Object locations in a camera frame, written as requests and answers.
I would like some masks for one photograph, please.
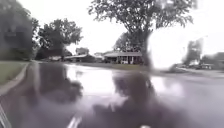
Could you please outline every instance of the road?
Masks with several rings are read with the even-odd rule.
[[[224,126],[222,79],[60,63],[33,63],[26,73],[1,97],[12,128]]]
[[[205,77],[213,77],[213,78],[224,78],[223,71],[220,70],[196,70],[196,69],[186,69],[186,68],[178,68],[178,70],[182,70],[185,73],[189,73],[192,75],[199,75]]]

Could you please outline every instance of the overcast sky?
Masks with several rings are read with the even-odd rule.
[[[120,24],[110,21],[93,21],[87,8],[92,0],[18,0],[31,11],[41,24],[57,18],[68,18],[83,28],[83,40],[80,46],[88,47],[91,53],[110,50],[117,38],[125,31]]]

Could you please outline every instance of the tree canopy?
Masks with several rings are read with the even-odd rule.
[[[114,50],[121,52],[139,52],[141,48],[139,46],[133,46],[131,43],[131,35],[128,32],[122,33],[122,35],[117,39]]]
[[[31,18],[31,23],[32,23],[32,34],[33,34],[33,39],[37,39],[37,32],[40,27],[39,21],[36,18]]]
[[[127,29],[133,47],[146,52],[146,40],[153,28],[193,22],[188,14],[195,0],[93,0],[89,14],[103,21],[115,20]]]
[[[184,60],[185,65],[189,65],[192,61],[200,62],[202,54],[202,42],[201,40],[190,41],[188,45],[188,51],[186,59]]]
[[[30,12],[16,0],[1,0],[0,19],[0,58],[29,58],[33,47]]]
[[[51,55],[63,57],[65,45],[78,44],[82,39],[81,32],[82,28],[78,27],[74,21],[56,19],[40,28],[38,33],[40,46],[42,49],[52,51]]]
[[[82,54],[89,54],[89,49],[88,48],[76,48],[76,54],[77,55],[82,55]]]

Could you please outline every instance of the grass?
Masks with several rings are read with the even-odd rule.
[[[113,69],[121,69],[121,70],[137,70],[137,71],[146,71],[147,67],[141,65],[124,65],[124,64],[116,64],[112,66]]]
[[[19,62],[0,62],[0,85],[15,78],[24,66],[24,63]]]

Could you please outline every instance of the road marking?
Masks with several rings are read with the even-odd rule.
[[[78,128],[78,125],[81,123],[81,121],[82,118],[73,117],[67,128]]]
[[[41,82],[41,79],[40,79],[40,66],[39,66],[39,62],[34,62],[34,70],[33,70],[33,73],[34,73],[34,89],[35,89],[35,92],[36,92],[36,95],[37,96],[40,96],[39,94],[39,88],[40,88],[40,82]]]
[[[151,128],[151,127],[148,125],[142,125],[140,128]]]
[[[0,104],[0,121],[4,128],[12,128],[11,123],[9,122],[8,118],[6,117],[6,114],[2,108],[2,105]]]

